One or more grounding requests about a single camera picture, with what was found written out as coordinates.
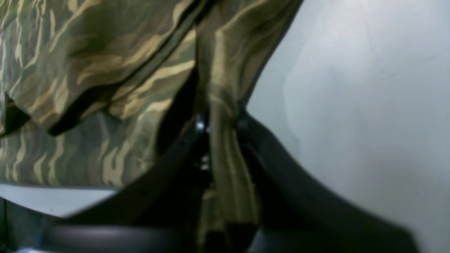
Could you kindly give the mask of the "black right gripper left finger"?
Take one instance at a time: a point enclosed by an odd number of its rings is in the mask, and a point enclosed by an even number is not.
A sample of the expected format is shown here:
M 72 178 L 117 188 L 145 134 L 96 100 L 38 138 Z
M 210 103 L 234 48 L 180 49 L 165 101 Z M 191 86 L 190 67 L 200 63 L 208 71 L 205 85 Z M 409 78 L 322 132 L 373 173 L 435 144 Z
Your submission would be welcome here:
M 142 177 L 99 204 L 56 221 L 42 237 L 50 253 L 194 253 L 204 189 L 207 119 L 188 130 Z

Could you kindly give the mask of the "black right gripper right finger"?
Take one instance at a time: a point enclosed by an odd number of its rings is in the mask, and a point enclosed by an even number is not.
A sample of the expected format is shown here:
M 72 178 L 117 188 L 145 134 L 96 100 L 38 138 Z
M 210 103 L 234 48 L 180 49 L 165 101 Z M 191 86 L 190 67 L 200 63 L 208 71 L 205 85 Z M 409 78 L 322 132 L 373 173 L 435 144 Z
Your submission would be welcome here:
M 418 253 L 406 229 L 329 190 L 241 109 L 238 144 L 262 201 L 251 253 Z

